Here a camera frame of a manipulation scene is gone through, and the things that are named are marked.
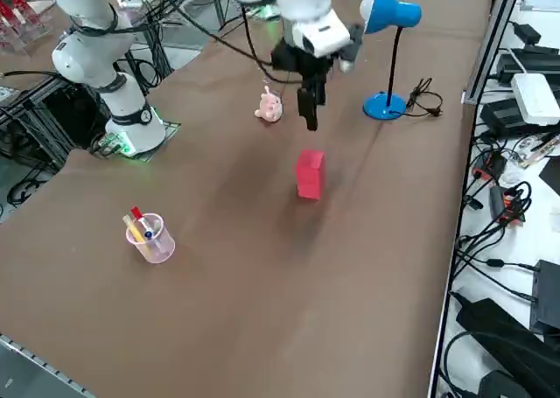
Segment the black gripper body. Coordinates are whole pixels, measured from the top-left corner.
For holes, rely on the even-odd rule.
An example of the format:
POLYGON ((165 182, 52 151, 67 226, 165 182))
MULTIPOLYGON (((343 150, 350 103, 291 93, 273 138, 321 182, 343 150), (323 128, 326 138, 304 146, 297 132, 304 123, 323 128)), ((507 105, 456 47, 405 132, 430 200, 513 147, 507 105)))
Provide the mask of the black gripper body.
POLYGON ((309 52, 289 45, 284 39, 280 39, 270 53, 272 69, 299 74, 302 80, 280 80, 276 77, 269 77, 269 79, 283 84, 324 84, 326 76, 337 58, 337 54, 327 54, 317 58, 309 52))

